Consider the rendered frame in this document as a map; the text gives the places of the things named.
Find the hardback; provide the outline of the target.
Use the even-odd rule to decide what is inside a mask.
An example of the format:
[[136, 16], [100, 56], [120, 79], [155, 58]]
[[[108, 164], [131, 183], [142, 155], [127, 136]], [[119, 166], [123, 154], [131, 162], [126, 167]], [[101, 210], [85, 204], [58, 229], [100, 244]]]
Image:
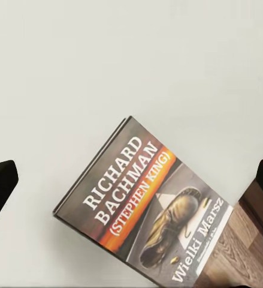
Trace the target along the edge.
[[159, 288], [193, 288], [233, 211], [130, 115], [52, 215]]

